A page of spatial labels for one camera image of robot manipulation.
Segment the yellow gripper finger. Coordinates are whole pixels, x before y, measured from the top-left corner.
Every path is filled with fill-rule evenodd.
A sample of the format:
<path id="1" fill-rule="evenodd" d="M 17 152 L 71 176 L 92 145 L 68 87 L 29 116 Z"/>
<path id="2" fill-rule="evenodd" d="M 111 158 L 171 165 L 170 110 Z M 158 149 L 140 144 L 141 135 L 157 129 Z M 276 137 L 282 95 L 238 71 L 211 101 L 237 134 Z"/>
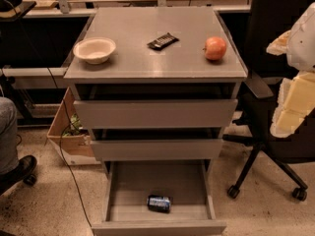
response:
<path id="1" fill-rule="evenodd" d="M 270 127 L 271 134 L 276 138 L 292 135 L 304 121 L 304 117 L 292 111 L 276 110 Z"/>
<path id="2" fill-rule="evenodd" d="M 315 108 L 315 74 L 299 72 L 291 80 L 284 78 L 278 104 L 281 110 L 308 115 Z"/>

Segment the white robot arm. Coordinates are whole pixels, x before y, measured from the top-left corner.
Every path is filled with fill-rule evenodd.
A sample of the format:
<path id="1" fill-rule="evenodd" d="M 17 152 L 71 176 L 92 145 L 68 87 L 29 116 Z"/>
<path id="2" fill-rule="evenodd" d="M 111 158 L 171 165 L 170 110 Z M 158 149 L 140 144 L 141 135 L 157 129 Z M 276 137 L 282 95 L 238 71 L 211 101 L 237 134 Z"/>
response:
<path id="1" fill-rule="evenodd" d="M 315 3 L 268 45 L 267 52 L 285 54 L 287 64 L 298 71 L 293 79 L 283 79 L 270 127 L 274 137 L 286 138 L 315 109 Z"/>

